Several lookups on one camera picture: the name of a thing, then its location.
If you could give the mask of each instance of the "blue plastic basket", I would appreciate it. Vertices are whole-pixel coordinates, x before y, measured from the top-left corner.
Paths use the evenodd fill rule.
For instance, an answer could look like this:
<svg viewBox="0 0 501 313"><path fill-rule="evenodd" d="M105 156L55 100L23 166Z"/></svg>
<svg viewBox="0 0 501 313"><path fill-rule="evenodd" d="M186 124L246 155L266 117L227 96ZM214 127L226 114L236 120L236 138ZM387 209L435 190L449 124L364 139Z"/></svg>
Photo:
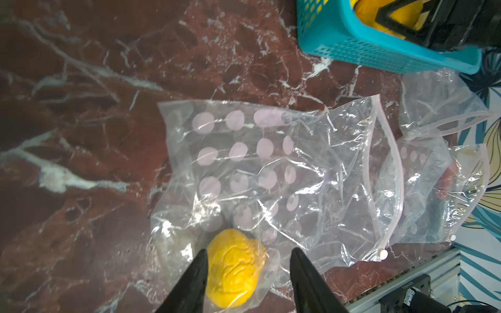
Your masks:
<svg viewBox="0 0 501 313"><path fill-rule="evenodd" d="M297 0L298 39L312 55L360 64L394 73L451 68L474 74L482 51L438 53L364 25L350 0Z"/></svg>

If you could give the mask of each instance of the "clear plastic bag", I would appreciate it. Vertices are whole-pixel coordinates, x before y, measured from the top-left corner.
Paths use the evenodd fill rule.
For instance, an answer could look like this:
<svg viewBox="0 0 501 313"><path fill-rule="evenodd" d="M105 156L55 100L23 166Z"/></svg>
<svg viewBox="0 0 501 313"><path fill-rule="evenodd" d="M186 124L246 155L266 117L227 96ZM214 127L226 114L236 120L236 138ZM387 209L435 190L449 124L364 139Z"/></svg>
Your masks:
<svg viewBox="0 0 501 313"><path fill-rule="evenodd" d="M452 163L448 143L440 136L397 140L404 170L404 207L390 245L399 242L407 230L416 227L423 215L428 196Z"/></svg>
<svg viewBox="0 0 501 313"><path fill-rule="evenodd" d="M402 75L400 129L408 139L457 133L491 116L451 69Z"/></svg>
<svg viewBox="0 0 501 313"><path fill-rule="evenodd" d="M257 239L266 261L253 294L228 312L289 283L295 246L320 272L385 257L402 211L403 171L379 96L331 112L209 100L158 106L172 177L151 226L170 286L232 228ZM391 170L381 176L385 160ZM205 312L222 310L206 298Z"/></svg>
<svg viewBox="0 0 501 313"><path fill-rule="evenodd" d="M450 147L449 152L452 162L429 193L426 210L406 229L400 243L454 240L453 235L482 198L489 180L485 144Z"/></svg>

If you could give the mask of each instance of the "pink polka dot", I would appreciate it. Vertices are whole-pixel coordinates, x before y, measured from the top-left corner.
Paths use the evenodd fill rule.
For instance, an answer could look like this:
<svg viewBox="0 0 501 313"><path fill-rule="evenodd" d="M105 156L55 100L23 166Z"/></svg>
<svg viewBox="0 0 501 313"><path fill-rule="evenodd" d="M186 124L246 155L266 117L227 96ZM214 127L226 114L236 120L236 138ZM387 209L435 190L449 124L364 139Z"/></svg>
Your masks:
<svg viewBox="0 0 501 313"><path fill-rule="evenodd" d="M262 159L268 159L273 154L273 142L268 138L261 138L258 141L256 153Z"/></svg>
<svg viewBox="0 0 501 313"><path fill-rule="evenodd" d="M264 168L258 175L258 183L264 189L272 189L277 184L277 174L270 169Z"/></svg>
<svg viewBox="0 0 501 313"><path fill-rule="evenodd" d="M292 123L292 115L282 109L260 109L254 113L254 123L259 127L287 126Z"/></svg>
<svg viewBox="0 0 501 313"><path fill-rule="evenodd" d="M417 233L417 225L416 225L416 223L412 223L412 225L410 225L409 229L410 229L410 233L413 234L413 235L415 235Z"/></svg>
<svg viewBox="0 0 501 313"><path fill-rule="evenodd" d="M217 158L217 150L212 147L203 148L198 153L197 163L201 166L210 165Z"/></svg>
<svg viewBox="0 0 501 313"><path fill-rule="evenodd" d="M251 209L247 206L238 206L233 212L233 223L235 226L244 228L251 221L252 213Z"/></svg>
<svg viewBox="0 0 501 313"><path fill-rule="evenodd" d="M243 142L237 142L229 151L229 158L233 162L238 162L247 155L247 146Z"/></svg>
<svg viewBox="0 0 501 313"><path fill-rule="evenodd" d="M236 173L231 178L229 186L234 193L242 193L246 191L249 186L249 178L245 174Z"/></svg>
<svg viewBox="0 0 501 313"><path fill-rule="evenodd" d="M300 235L301 234L301 224L299 224L298 221L296 220L290 220L287 225L285 226L285 229L287 232L295 234L295 235Z"/></svg>
<svg viewBox="0 0 501 313"><path fill-rule="evenodd" d="M402 149L400 149L400 156L402 157L402 159L405 159L407 157L407 148L406 147L402 147Z"/></svg>
<svg viewBox="0 0 501 313"><path fill-rule="evenodd" d="M213 232L221 228L222 225L222 217L221 215L213 216L206 221L200 223L200 226L203 230L207 232Z"/></svg>
<svg viewBox="0 0 501 313"><path fill-rule="evenodd" d="M267 263L269 264L270 270L277 270L280 267L280 252L277 249L267 249L268 254Z"/></svg>
<svg viewBox="0 0 501 313"><path fill-rule="evenodd" d="M421 163L421 165L424 165L426 163L426 159L427 159L426 154L421 153L419 155L419 163Z"/></svg>
<svg viewBox="0 0 501 313"><path fill-rule="evenodd" d="M268 200L265 205L265 217L274 217L279 211L279 204L276 201Z"/></svg>
<svg viewBox="0 0 501 313"><path fill-rule="evenodd" d="M199 134L208 134L214 129L214 115L209 112L198 113L191 122L193 130Z"/></svg>
<svg viewBox="0 0 501 313"><path fill-rule="evenodd" d="M239 130L243 127L243 123L245 121L245 116L243 115L243 112L240 110L236 110L233 112L229 112L228 115L226 115L226 126L230 128L231 130Z"/></svg>
<svg viewBox="0 0 501 313"><path fill-rule="evenodd" d="M416 151L412 150L412 152L410 153L410 160L414 162L416 158L417 158L417 153Z"/></svg>
<svg viewBox="0 0 501 313"><path fill-rule="evenodd" d="M282 143L282 148L285 154L287 155L291 154L292 150L294 149L294 141L292 141L292 139L289 136L286 136Z"/></svg>
<svg viewBox="0 0 501 313"><path fill-rule="evenodd" d="M284 175L285 181L288 184L292 184L296 180L296 169L292 165L287 165L285 168L285 175Z"/></svg>
<svg viewBox="0 0 501 313"><path fill-rule="evenodd" d="M277 230L274 229L273 227L268 227L263 231L263 234L261 235L261 242L264 244L270 244L275 241L277 238Z"/></svg>
<svg viewBox="0 0 501 313"><path fill-rule="evenodd" d="M202 197L216 198L221 193L221 183L213 176L205 177L198 186Z"/></svg>
<svg viewBox="0 0 501 313"><path fill-rule="evenodd" d="M288 211L294 211L299 204L299 196L296 194L292 194L288 199L287 199L287 205L286 208Z"/></svg>

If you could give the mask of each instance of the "marble surface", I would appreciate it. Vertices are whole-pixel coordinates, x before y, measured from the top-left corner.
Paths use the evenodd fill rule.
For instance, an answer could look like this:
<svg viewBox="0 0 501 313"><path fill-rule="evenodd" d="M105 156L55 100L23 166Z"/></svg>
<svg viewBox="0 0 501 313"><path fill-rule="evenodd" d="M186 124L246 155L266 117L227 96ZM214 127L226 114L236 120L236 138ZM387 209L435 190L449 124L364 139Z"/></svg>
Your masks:
<svg viewBox="0 0 501 313"><path fill-rule="evenodd" d="M17 0L0 8L0 310L150 312L166 297L149 214L171 169L157 101L297 110L381 93L399 77L303 54L287 0ZM441 245L325 277L343 302ZM271 290L253 311L290 312Z"/></svg>

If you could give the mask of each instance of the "yellow object in basket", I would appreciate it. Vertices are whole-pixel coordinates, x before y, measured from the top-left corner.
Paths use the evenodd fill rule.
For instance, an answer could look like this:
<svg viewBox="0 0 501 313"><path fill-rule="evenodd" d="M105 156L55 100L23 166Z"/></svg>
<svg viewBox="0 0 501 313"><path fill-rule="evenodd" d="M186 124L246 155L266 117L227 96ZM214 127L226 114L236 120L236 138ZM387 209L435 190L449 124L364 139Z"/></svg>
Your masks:
<svg viewBox="0 0 501 313"><path fill-rule="evenodd" d="M236 229L219 233L207 248L209 274L206 294L218 307L244 304L258 285L266 250L257 239Z"/></svg>
<svg viewBox="0 0 501 313"><path fill-rule="evenodd" d="M387 29L379 23L376 23L376 15L378 10L394 1L395 0L359 0L357 2L357 6L355 7L355 14L365 25L392 36L405 39L404 36ZM423 11L423 5L423 0L415 1L403 8L396 10L392 13L391 17L397 22L406 25L407 27L416 29L416 24L418 23L421 12Z"/></svg>

